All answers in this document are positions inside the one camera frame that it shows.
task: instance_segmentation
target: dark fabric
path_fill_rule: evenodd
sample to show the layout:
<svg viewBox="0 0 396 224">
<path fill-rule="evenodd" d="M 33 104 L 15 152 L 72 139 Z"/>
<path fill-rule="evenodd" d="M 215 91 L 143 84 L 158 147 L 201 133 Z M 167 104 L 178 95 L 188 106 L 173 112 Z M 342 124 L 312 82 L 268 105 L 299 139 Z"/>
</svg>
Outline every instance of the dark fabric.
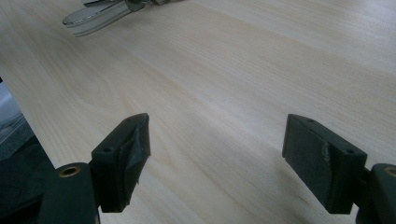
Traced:
<svg viewBox="0 0 396 224">
<path fill-rule="evenodd" d="M 54 170 L 43 147 L 34 137 L 9 159 L 0 161 L 0 212 L 44 192 L 48 174 Z"/>
</svg>

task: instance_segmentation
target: light wood tabletop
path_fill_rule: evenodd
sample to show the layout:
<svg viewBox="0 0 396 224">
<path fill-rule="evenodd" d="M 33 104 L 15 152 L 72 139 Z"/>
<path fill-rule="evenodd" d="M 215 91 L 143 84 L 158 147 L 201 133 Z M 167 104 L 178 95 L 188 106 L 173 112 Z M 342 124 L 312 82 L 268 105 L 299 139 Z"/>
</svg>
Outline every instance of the light wood tabletop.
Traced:
<svg viewBox="0 0 396 224">
<path fill-rule="evenodd" d="M 396 2 L 186 0 L 74 37 L 78 0 L 0 3 L 0 76 L 56 167 L 150 115 L 131 205 L 103 223 L 354 223 L 281 156 L 288 114 L 396 163 Z"/>
</svg>

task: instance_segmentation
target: wooden table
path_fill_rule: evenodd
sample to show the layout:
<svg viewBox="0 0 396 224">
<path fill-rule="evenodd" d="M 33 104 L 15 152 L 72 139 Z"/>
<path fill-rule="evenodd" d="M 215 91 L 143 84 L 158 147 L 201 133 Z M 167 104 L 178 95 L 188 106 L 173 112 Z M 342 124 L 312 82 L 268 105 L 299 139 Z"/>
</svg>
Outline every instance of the wooden table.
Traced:
<svg viewBox="0 0 396 224">
<path fill-rule="evenodd" d="M 186 0 L 92 35 L 78 0 L 0 3 L 0 76 L 56 167 L 150 115 L 152 156 L 103 223 L 354 223 L 281 157 L 289 113 L 396 162 L 396 2 Z"/>
</svg>

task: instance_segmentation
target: wood grain surface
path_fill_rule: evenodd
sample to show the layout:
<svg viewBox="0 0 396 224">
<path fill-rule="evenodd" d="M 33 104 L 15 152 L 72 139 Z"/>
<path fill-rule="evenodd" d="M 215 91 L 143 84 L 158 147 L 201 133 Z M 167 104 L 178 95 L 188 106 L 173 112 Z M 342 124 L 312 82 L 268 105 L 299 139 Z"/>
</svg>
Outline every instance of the wood grain surface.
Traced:
<svg viewBox="0 0 396 224">
<path fill-rule="evenodd" d="M 92 35 L 78 0 L 0 3 L 0 76 L 56 167 L 150 115 L 131 205 L 103 223 L 354 223 L 281 157 L 289 113 L 396 163 L 396 2 L 186 0 Z"/>
</svg>

